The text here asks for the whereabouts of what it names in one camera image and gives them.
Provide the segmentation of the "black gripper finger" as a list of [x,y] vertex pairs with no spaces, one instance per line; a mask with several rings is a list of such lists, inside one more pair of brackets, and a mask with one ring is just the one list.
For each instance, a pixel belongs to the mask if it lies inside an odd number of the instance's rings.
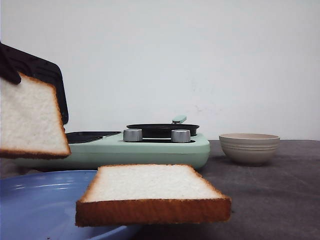
[[0,76],[12,84],[21,83],[21,77],[6,56],[2,43],[0,43]]

